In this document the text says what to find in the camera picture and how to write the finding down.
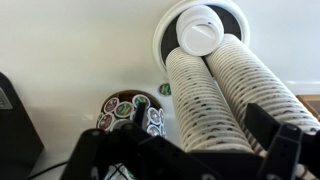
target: white wall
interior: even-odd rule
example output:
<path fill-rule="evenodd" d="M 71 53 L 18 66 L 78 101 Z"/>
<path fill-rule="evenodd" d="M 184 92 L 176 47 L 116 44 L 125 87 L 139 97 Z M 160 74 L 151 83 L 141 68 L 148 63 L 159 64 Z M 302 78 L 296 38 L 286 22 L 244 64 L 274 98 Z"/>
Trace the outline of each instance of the white wall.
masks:
<path fill-rule="evenodd" d="M 157 23 L 176 2 L 0 0 L 0 71 L 46 146 L 35 171 L 67 159 L 80 133 L 95 126 L 105 98 L 124 89 L 155 95 L 171 122 L 170 140 L 179 144 L 171 99 L 156 92 L 166 78 L 151 46 Z M 320 3 L 236 3 L 251 25 L 250 48 L 293 92 L 319 93 Z"/>

